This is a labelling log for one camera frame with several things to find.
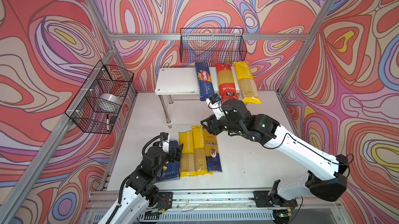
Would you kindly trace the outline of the blue Barilla spaghetti box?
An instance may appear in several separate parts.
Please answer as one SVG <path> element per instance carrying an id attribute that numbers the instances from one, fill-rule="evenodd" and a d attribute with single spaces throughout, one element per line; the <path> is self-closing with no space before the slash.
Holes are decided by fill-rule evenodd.
<path id="1" fill-rule="evenodd" d="M 200 101 L 206 101 L 215 94 L 211 73 L 206 62 L 195 63 Z"/>

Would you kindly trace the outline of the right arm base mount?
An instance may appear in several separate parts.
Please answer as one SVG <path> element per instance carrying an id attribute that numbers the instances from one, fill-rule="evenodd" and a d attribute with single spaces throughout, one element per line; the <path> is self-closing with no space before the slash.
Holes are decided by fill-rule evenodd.
<path id="1" fill-rule="evenodd" d="M 270 196 L 269 191 L 254 191 L 253 200 L 256 207 L 279 207 L 279 208 L 295 208 L 298 203 L 295 199 L 287 201 L 279 197 L 277 194 Z"/>

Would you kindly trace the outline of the white two-tier shelf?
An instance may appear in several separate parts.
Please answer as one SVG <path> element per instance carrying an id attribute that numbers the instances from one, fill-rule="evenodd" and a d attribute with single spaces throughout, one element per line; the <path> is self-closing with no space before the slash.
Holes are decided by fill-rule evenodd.
<path id="1" fill-rule="evenodd" d="M 194 67 L 162 68 L 154 92 L 161 101 L 165 124 L 171 128 L 174 123 L 168 112 L 168 106 L 174 104 L 172 97 L 175 95 L 198 96 L 200 94 L 196 69 Z"/>

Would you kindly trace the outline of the blue Barilla rigatoni box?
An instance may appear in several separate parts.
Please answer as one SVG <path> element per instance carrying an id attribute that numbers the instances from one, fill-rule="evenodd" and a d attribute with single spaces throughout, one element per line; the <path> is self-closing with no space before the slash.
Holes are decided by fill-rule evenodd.
<path id="1" fill-rule="evenodd" d="M 167 170 L 162 171 L 156 178 L 157 182 L 179 180 L 180 179 L 180 162 L 168 163 Z"/>

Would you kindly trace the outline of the red spaghetti bag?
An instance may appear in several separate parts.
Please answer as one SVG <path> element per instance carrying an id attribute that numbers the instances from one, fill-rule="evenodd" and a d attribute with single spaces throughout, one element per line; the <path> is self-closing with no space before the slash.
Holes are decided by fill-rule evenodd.
<path id="1" fill-rule="evenodd" d="M 223 102 L 238 99 L 234 77 L 229 64 L 216 63 L 219 93 Z"/>

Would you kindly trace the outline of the silver tape roll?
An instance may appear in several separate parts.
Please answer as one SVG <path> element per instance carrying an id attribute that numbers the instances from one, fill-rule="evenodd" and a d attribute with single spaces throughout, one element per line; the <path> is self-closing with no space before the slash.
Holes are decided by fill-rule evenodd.
<path id="1" fill-rule="evenodd" d="M 109 94 L 109 93 L 103 93 L 100 95 L 100 98 L 106 101 L 109 101 L 111 103 L 115 103 L 117 105 L 121 105 L 122 101 L 118 96 L 115 96 L 113 94 Z"/>

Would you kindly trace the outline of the yellow pastatime bag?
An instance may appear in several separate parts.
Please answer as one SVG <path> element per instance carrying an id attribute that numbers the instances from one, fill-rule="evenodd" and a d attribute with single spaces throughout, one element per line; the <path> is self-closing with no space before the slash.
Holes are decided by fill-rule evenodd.
<path id="1" fill-rule="evenodd" d="M 202 126 L 192 126 L 193 146 L 194 146 L 194 164 L 197 175 L 212 175 L 207 168 L 204 134 Z"/>
<path id="2" fill-rule="evenodd" d="M 192 131 L 179 132 L 179 144 L 183 145 L 180 160 L 180 177 L 196 176 Z"/>
<path id="3" fill-rule="evenodd" d="M 235 62 L 234 68 L 239 83 L 240 91 L 243 95 L 243 102 L 245 104 L 248 103 L 253 103 L 257 105 L 262 104 L 248 62 Z"/>

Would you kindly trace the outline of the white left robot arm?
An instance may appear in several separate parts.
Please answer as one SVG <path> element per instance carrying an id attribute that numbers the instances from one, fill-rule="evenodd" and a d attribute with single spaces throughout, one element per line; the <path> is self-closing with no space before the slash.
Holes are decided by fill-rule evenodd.
<path id="1" fill-rule="evenodd" d="M 173 193 L 160 193 L 155 183 L 167 164 L 181 160 L 183 148 L 183 144 L 171 144 L 165 132 L 147 142 L 141 150 L 140 164 L 123 179 L 117 200 L 99 222 L 132 224 L 148 208 L 147 216 L 160 216 L 170 209 Z"/>

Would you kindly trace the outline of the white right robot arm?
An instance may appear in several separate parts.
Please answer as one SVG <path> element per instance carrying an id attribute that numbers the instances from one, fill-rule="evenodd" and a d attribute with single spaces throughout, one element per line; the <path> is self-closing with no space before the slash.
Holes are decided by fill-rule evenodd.
<path id="1" fill-rule="evenodd" d="M 313 195 L 328 202 L 337 201 L 347 189 L 349 160 L 345 155 L 325 153 L 291 133 L 277 120 L 266 114 L 253 115 L 243 101 L 232 98 L 222 101 L 215 94 L 206 100 L 213 115 L 201 121 L 212 135 L 227 132 L 277 150 L 307 169 L 296 181 L 276 180 L 267 199 L 272 205 L 282 206 L 297 198 Z"/>

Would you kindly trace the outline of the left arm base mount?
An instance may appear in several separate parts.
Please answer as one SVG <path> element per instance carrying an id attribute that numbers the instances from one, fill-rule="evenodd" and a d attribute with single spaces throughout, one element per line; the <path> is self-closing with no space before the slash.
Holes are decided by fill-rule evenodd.
<path id="1" fill-rule="evenodd" d="M 149 199 L 149 208 L 156 209 L 159 212 L 168 210 L 172 207 L 173 193 L 171 191 L 162 191 L 155 193 Z"/>

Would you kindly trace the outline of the blue Ankara spaghetti bag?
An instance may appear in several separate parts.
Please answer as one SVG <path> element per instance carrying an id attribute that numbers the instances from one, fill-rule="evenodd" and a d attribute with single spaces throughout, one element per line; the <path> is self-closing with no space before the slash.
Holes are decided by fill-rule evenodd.
<path id="1" fill-rule="evenodd" d="M 222 172 L 218 142 L 215 135 L 203 129 L 204 148 L 208 172 Z"/>

